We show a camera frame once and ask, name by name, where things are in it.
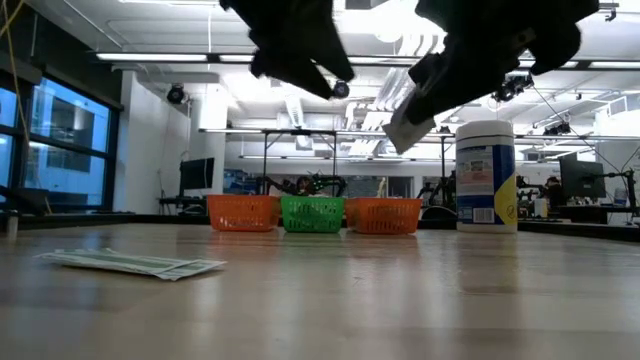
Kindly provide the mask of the white wipes canister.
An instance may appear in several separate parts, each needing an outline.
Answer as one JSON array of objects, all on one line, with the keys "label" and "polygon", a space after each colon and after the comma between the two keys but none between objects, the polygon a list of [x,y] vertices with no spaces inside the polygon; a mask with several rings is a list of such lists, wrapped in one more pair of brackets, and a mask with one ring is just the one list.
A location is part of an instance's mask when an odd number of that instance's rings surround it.
[{"label": "white wipes canister", "polygon": [[515,136],[511,123],[475,121],[455,134],[457,229],[514,234],[518,228]]}]

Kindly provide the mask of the white square pad packet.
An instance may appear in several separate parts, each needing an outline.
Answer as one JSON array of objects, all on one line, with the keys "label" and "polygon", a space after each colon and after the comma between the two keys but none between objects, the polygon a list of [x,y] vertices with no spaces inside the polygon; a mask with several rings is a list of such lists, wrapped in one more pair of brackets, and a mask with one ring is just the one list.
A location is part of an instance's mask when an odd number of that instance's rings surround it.
[{"label": "white square pad packet", "polygon": [[413,124],[409,121],[407,109],[410,102],[416,99],[416,89],[412,89],[400,106],[393,112],[390,122],[382,126],[384,133],[399,155],[411,149],[436,126],[436,122],[432,117],[422,115],[419,116],[420,122],[418,124]]}]

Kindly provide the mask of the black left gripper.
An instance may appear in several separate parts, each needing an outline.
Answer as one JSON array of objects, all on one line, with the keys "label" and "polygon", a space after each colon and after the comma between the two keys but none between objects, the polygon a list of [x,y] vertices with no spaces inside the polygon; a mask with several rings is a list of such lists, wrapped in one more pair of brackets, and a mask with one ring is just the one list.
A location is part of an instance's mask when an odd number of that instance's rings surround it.
[{"label": "black left gripper", "polygon": [[319,72],[340,80],[355,74],[333,19],[333,0],[219,0],[248,26],[255,44],[252,74],[289,83],[323,99],[332,88]]}]

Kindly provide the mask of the green plastic basket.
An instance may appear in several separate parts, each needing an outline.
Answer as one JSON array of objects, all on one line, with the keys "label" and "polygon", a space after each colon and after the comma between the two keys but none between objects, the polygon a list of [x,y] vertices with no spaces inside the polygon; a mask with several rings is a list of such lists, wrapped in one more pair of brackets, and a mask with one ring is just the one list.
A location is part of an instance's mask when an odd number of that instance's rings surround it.
[{"label": "green plastic basket", "polygon": [[284,196],[280,204],[287,232],[337,233],[342,227],[344,198]]}]

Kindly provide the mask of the black aluminium rig frame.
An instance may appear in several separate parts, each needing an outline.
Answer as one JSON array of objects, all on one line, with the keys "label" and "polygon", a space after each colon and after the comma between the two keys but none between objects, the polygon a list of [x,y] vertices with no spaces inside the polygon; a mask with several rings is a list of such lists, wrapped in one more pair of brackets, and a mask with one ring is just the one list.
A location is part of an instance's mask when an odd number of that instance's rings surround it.
[{"label": "black aluminium rig frame", "polygon": [[[165,225],[209,225],[206,216],[180,217],[169,215],[137,214],[58,214],[48,216],[16,216],[0,213],[0,233],[6,232],[9,220],[17,220],[19,230],[56,229],[68,227],[90,227],[119,224],[165,224]],[[551,221],[523,221],[518,225],[523,232],[553,234],[615,240],[640,244],[639,226],[613,226],[586,223],[562,223]]]}]

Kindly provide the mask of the person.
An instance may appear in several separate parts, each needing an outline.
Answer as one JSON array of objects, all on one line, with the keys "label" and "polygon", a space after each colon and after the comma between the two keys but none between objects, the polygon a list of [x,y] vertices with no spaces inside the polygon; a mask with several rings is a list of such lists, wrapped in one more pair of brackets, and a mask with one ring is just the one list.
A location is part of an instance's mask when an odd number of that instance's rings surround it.
[{"label": "person", "polygon": [[564,196],[563,187],[561,181],[557,177],[549,177],[546,181],[545,187],[545,195],[548,199],[549,207],[551,209],[556,209],[559,206],[566,205],[566,198]]}]

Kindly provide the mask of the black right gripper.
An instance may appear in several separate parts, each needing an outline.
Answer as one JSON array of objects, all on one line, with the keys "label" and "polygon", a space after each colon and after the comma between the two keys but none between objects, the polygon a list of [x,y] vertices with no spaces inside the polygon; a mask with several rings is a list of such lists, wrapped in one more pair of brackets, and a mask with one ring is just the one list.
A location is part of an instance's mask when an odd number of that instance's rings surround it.
[{"label": "black right gripper", "polygon": [[418,0],[415,13],[446,37],[409,69],[405,116],[423,123],[495,91],[525,51],[535,75],[561,67],[580,49],[578,22],[598,10],[599,0]]}]

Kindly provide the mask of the black computer monitor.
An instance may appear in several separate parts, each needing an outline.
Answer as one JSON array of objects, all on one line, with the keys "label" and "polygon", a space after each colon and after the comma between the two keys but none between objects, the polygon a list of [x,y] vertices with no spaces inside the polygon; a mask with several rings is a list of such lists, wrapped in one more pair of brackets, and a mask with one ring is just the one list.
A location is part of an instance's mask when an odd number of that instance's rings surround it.
[{"label": "black computer monitor", "polygon": [[213,185],[215,159],[203,158],[180,163],[180,191],[202,190]]},{"label": "black computer monitor", "polygon": [[562,157],[559,164],[565,197],[600,199],[607,196],[604,166],[601,163]]}]

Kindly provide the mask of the orange plastic basket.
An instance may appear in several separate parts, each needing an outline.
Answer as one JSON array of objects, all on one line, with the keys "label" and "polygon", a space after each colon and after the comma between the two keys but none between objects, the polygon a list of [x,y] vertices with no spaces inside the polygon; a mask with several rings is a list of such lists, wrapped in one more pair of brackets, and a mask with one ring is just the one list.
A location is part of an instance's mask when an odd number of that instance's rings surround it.
[{"label": "orange plastic basket", "polygon": [[269,195],[208,195],[207,205],[217,231],[268,232],[281,214],[280,199]]},{"label": "orange plastic basket", "polygon": [[417,230],[421,204],[419,199],[408,198],[347,199],[347,227],[361,234],[412,234]]}]

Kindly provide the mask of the large room window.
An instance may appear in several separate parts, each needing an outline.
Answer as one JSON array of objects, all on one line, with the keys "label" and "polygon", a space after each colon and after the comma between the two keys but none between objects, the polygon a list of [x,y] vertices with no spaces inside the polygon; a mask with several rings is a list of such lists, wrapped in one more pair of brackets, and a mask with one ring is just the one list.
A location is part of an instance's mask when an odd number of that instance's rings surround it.
[{"label": "large room window", "polygon": [[114,201],[119,110],[60,81],[0,77],[0,186],[42,190],[53,212]]}]

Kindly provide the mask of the black background rig frame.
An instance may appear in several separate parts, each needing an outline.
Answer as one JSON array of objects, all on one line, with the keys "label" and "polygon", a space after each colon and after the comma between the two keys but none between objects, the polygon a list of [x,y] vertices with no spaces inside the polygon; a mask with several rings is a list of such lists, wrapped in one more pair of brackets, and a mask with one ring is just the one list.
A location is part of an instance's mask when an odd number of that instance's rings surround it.
[{"label": "black background rig frame", "polygon": [[[337,176],[337,132],[335,130],[317,130],[317,129],[302,129],[302,128],[291,128],[291,129],[262,129],[261,133],[264,135],[264,147],[263,147],[263,176],[266,176],[267,172],[267,156],[268,149],[276,143],[283,135],[291,135],[291,136],[318,136],[323,141],[325,141],[330,149],[333,152],[332,157],[332,176]],[[277,138],[270,142],[268,140],[271,134],[276,134]]]}]

